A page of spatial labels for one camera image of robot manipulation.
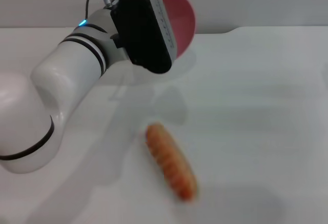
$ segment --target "pink disc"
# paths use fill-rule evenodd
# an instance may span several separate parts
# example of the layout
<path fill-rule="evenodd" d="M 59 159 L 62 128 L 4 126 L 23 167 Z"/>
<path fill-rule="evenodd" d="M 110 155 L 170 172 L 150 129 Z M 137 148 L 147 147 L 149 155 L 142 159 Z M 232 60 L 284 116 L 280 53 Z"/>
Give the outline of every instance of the pink disc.
<path fill-rule="evenodd" d="M 188 0 L 163 0 L 178 46 L 177 58 L 190 45 L 196 32 L 196 16 Z"/>

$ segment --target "black stripe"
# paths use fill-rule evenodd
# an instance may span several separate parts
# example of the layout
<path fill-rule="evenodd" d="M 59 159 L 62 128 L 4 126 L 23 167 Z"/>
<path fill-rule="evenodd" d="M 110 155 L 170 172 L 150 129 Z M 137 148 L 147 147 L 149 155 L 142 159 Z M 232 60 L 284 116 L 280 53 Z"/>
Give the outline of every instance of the black stripe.
<path fill-rule="evenodd" d="M 103 33 L 107 33 L 105 31 L 105 29 L 101 28 L 100 26 L 97 26 L 97 25 L 94 25 L 94 24 L 91 24 L 91 23 L 85 23 L 83 25 L 81 25 L 80 27 L 89 27 L 89 28 L 94 28 L 100 32 L 103 32 Z"/>
<path fill-rule="evenodd" d="M 30 148 L 21 151 L 19 153 L 16 154 L 12 154 L 12 155 L 8 155 L 8 156 L 0 156 L 0 160 L 3 161 L 10 161 L 10 160 L 16 160 L 25 156 L 28 156 L 30 154 L 32 154 L 33 152 L 37 151 L 38 149 L 40 149 L 51 137 L 51 135 L 53 134 L 53 131 L 55 130 L 55 125 L 53 123 L 52 117 L 51 118 L 51 126 L 50 129 L 48 131 L 48 133 L 35 145 L 31 146 Z"/>
<path fill-rule="evenodd" d="M 80 45 L 83 45 L 84 47 L 88 48 L 95 55 L 95 57 L 98 59 L 98 62 L 99 62 L 99 65 L 100 65 L 100 69 L 101 69 L 101 75 L 104 74 L 104 63 L 103 63 L 103 60 L 101 59 L 99 53 L 92 46 L 90 46 L 87 42 L 85 42 L 85 41 L 83 41 L 81 39 L 78 39 L 78 38 L 65 38 L 60 43 L 67 42 L 67 41 L 76 42 L 76 43 L 78 43 Z"/>
<path fill-rule="evenodd" d="M 106 70 L 109 68 L 109 58 L 108 58 L 107 53 L 104 50 L 103 46 L 95 38 L 93 38 L 87 34 L 84 34 L 84 33 L 71 33 L 66 38 L 71 37 L 71 36 L 79 36 L 79 37 L 85 38 L 85 39 L 91 41 L 92 43 L 94 43 L 95 46 L 99 48 L 99 50 L 101 51 L 101 53 L 105 59 L 105 63 L 106 63 L 105 72 L 106 72 Z"/>

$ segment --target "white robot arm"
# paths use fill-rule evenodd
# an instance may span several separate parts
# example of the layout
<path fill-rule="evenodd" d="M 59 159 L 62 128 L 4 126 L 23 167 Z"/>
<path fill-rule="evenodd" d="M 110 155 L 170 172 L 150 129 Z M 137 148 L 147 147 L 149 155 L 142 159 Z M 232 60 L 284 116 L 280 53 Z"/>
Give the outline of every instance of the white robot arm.
<path fill-rule="evenodd" d="M 162 0 L 104 2 L 32 71 L 31 80 L 0 76 L 0 163 L 9 171 L 34 171 L 56 155 L 73 111 L 111 65 L 126 59 L 122 53 L 158 74 L 177 57 Z"/>

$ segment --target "background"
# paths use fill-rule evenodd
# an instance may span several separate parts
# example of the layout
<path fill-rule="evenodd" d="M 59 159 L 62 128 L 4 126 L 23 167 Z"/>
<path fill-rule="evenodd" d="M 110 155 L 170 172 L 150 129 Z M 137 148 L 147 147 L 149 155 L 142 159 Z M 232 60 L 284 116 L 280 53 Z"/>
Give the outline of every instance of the background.
<path fill-rule="evenodd" d="M 0 0 L 0 27 L 75 27 L 86 0 Z M 328 0 L 190 0 L 198 33 L 240 26 L 328 25 Z M 91 0 L 90 12 L 102 7 Z"/>

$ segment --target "white surface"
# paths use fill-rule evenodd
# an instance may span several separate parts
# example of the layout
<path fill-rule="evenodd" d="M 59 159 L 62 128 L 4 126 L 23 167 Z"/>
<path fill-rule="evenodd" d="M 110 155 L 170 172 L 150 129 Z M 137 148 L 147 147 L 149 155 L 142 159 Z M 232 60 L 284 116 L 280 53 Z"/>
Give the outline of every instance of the white surface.
<path fill-rule="evenodd" d="M 71 29 L 1 29 L 2 71 L 29 74 Z M 0 223 L 328 222 L 328 28 L 197 35 L 162 76 L 118 63 L 68 122 L 57 156 L 0 168 Z M 178 203 L 143 145 L 162 121 L 199 179 Z"/>
<path fill-rule="evenodd" d="M 328 0 L 190 0 L 198 32 L 226 32 L 240 26 L 327 25 Z M 76 27 L 86 0 L 0 0 L 0 27 Z M 90 12 L 102 0 L 90 0 Z"/>

